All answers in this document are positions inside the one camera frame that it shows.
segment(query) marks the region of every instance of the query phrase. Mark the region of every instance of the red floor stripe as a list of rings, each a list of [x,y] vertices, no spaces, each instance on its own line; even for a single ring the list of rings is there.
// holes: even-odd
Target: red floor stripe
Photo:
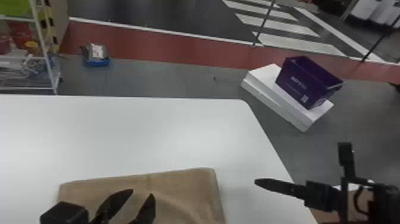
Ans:
[[[63,54],[80,54],[79,46],[101,43],[113,58],[163,61],[199,66],[255,69],[267,64],[282,65],[286,57],[306,55],[337,77],[400,83],[400,67],[361,63],[346,58],[256,47],[200,38],[71,21],[61,46]]]

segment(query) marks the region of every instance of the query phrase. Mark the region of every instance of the beige cloth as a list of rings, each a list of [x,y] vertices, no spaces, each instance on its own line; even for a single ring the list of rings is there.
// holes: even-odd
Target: beige cloth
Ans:
[[[111,224],[133,220],[150,193],[157,204],[154,224],[225,223],[215,171],[206,168],[64,183],[58,201],[85,206],[92,219],[107,196],[129,188],[133,195]]]

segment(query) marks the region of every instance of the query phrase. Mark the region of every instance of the white foam board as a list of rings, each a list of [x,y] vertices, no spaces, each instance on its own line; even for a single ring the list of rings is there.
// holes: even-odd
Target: white foam board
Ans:
[[[251,95],[260,100],[263,104],[265,104],[267,107],[275,111],[275,113],[279,114],[289,123],[297,127],[297,129],[299,129],[301,132],[306,132],[308,130],[309,126],[306,126],[305,124],[299,122],[296,118],[293,117],[293,115],[284,110],[277,102],[271,99],[268,95],[262,93],[251,82],[244,79],[241,86],[244,89],[246,89]]]
[[[278,84],[275,83],[281,68],[276,64],[270,64],[259,69],[251,70],[246,76],[246,80],[252,83],[260,92],[268,95],[282,109],[293,115],[299,122],[310,127],[322,115],[326,114],[332,107],[333,103],[325,101],[321,106],[307,110]]]

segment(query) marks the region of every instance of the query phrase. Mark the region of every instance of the purple box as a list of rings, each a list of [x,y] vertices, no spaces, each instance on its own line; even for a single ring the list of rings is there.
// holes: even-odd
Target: purple box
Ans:
[[[344,84],[306,56],[287,58],[275,82],[307,110],[322,105]]]

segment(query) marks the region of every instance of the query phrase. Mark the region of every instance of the white table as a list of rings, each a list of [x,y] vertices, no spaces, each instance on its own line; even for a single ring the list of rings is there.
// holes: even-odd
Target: white table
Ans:
[[[253,184],[292,180],[240,100],[0,95],[0,153],[0,223],[38,223],[63,182],[192,167],[217,172],[229,224],[315,223]]]

